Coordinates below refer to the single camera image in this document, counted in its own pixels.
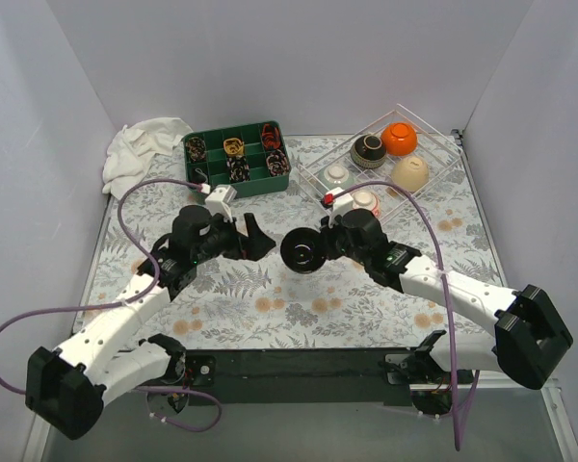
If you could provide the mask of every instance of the floral tablecloth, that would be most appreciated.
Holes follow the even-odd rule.
[[[286,137],[292,164],[310,163],[346,137]],[[185,178],[184,154],[156,156],[147,178]],[[150,248],[171,229],[179,209],[197,203],[186,188],[153,185],[131,196],[124,207],[126,223]],[[487,283],[501,284],[464,167],[458,163],[420,198],[441,240],[446,268]],[[89,303],[114,299],[128,283],[142,255],[121,232],[114,202],[108,230],[93,277]],[[259,262],[223,258],[199,268],[197,279],[170,305],[150,319],[125,346],[162,332],[186,348],[414,347],[433,329],[445,328],[445,310],[424,299],[376,285],[363,268],[347,259],[327,262],[319,271],[295,274],[278,254],[283,236],[297,226],[315,227],[323,212],[298,185],[294,169],[285,192],[238,199],[231,204],[246,232],[242,214],[253,212],[261,229],[277,243]],[[385,226],[390,239],[421,249],[434,248],[417,214],[405,208]],[[78,331],[97,313],[80,314]],[[456,329],[482,332],[460,316]]]

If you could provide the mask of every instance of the towel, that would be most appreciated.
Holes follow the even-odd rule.
[[[177,117],[151,118],[130,128],[124,125],[107,148],[103,193],[122,199],[144,179],[156,154],[170,156],[173,147],[192,131]]]

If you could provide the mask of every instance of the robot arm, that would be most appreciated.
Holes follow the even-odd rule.
[[[415,248],[389,241],[370,211],[354,210],[350,195],[338,197],[331,207],[319,231],[298,228],[283,240],[280,254],[291,270],[312,272],[326,260],[344,256],[363,265],[384,287],[445,304],[435,262]],[[546,292],[531,285],[519,292],[455,271],[446,274],[455,312],[489,334],[477,342],[459,335],[459,364],[468,370],[504,372],[526,388],[541,388],[573,343]],[[445,331],[434,332],[401,367],[430,377],[448,372],[449,343],[437,341],[443,335]]]
[[[151,379],[169,384],[183,376],[186,350],[162,334],[115,356],[142,325],[195,279],[199,264],[218,256],[256,261],[274,248],[275,242],[259,229],[252,214],[245,214],[248,235],[237,231],[226,204],[234,196],[233,188],[218,187],[206,198],[207,209],[191,205],[180,211],[171,233],[152,247],[160,277],[151,292],[103,311],[52,351],[40,347],[33,353],[26,380],[26,405],[31,410],[76,439],[92,428],[105,405],[123,393]],[[153,282],[153,275],[152,263],[146,260],[118,300],[142,292]]]

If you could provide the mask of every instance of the gray wall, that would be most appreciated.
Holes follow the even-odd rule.
[[[462,128],[531,0],[48,0],[114,124]]]
[[[511,283],[546,289],[575,338],[559,375],[578,437],[578,2],[534,2],[466,148]]]
[[[115,133],[44,0],[0,0],[0,323],[73,304],[103,213],[100,169]],[[26,362],[72,317],[24,321],[0,339],[0,372]],[[0,388],[0,462],[19,460],[32,413]]]

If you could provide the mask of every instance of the green tray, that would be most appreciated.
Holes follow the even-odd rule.
[[[273,120],[218,130],[208,130],[205,132],[194,132],[182,140],[184,143],[187,180],[191,181],[195,173],[195,168],[200,168],[208,176],[208,183],[212,188],[219,185],[231,185],[237,192],[237,198],[285,191],[289,186],[289,173],[281,176],[270,176],[270,172],[266,166],[266,155],[270,151],[266,151],[261,142],[261,130],[266,123],[278,128],[278,132],[280,133],[280,149],[287,155],[287,162],[289,162],[289,155],[285,147],[282,132],[280,132],[278,123]],[[206,160],[203,162],[194,163],[188,155],[186,143],[192,137],[203,138],[205,142]],[[244,142],[245,154],[250,170],[249,181],[240,183],[229,182],[227,157],[223,149],[223,142],[229,138],[239,138]]]

